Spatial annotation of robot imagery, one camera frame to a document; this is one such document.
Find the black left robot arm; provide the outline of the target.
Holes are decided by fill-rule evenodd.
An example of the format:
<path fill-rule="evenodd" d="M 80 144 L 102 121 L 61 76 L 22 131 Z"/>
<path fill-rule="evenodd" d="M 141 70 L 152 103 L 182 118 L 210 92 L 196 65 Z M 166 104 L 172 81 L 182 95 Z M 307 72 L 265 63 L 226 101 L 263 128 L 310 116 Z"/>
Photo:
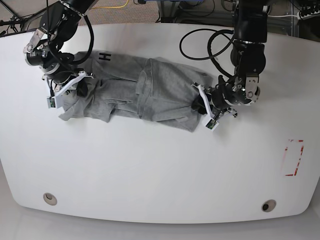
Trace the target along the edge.
<path fill-rule="evenodd" d="M 266 66 L 264 54 L 267 42 L 267 19 L 269 12 L 267 0 L 238 0 L 233 7 L 234 30 L 219 30 L 207 43 L 207 59 L 211 60 L 221 73 L 218 83 L 206 95 L 209 107 L 214 114 L 222 114 L 235 105 L 250 105 L 260 95 L 259 75 Z M 212 43 L 219 35 L 230 34 L 228 45 L 232 46 L 230 60 L 234 73 L 222 69 L 216 57 L 224 52 L 212 52 Z"/>

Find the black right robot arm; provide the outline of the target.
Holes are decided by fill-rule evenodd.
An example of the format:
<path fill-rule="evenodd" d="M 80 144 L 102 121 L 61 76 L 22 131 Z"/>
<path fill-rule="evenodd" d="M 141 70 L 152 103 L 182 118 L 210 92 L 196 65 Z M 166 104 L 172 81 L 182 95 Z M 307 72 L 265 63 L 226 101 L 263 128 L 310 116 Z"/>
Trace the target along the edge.
<path fill-rule="evenodd" d="M 38 66 L 43 78 L 50 80 L 50 94 L 54 94 L 52 84 L 65 86 L 82 71 L 79 66 L 91 55 L 94 46 L 94 31 L 87 12 L 96 4 L 95 0 L 59 0 L 47 6 L 40 25 L 31 40 L 24 47 L 25 61 L 30 66 Z M 76 33 L 79 21 L 84 19 L 90 34 L 87 52 L 81 58 L 72 53 L 61 52 L 65 42 Z"/>

